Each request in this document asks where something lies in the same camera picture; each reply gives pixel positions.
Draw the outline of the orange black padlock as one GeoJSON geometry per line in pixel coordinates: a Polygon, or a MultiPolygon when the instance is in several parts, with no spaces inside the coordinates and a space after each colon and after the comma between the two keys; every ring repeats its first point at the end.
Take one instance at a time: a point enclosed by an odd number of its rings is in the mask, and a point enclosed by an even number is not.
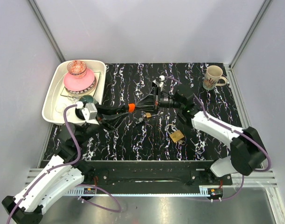
{"type": "Polygon", "coordinates": [[[135,104],[129,104],[128,107],[129,107],[129,108],[128,108],[128,112],[129,112],[129,113],[132,113],[132,112],[135,111],[135,104]]]}

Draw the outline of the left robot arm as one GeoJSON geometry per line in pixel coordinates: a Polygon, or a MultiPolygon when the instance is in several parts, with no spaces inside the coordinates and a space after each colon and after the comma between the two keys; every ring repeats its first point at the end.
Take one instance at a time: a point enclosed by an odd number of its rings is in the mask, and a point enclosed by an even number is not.
{"type": "Polygon", "coordinates": [[[81,144],[100,130],[114,130],[133,112],[135,104],[106,107],[78,101],[63,110],[61,145],[45,168],[15,196],[6,196],[2,205],[7,223],[38,224],[47,210],[63,195],[83,186],[89,196],[96,184],[106,184],[109,171],[95,168],[82,159],[81,144]]]}

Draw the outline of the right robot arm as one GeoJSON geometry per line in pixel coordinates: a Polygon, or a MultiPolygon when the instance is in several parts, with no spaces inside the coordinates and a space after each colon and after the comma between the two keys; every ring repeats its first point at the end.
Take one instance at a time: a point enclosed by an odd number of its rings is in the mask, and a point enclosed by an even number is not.
{"type": "Polygon", "coordinates": [[[135,103],[135,109],[144,112],[156,113],[160,108],[177,109],[181,123],[209,134],[230,149],[229,156],[213,162],[205,173],[208,184],[215,185],[222,176],[232,173],[249,176],[264,160],[268,162],[265,170],[270,169],[271,160],[258,131],[251,126],[243,129],[213,117],[195,94],[186,95],[180,88],[170,95],[154,86],[148,95],[135,103]]]}

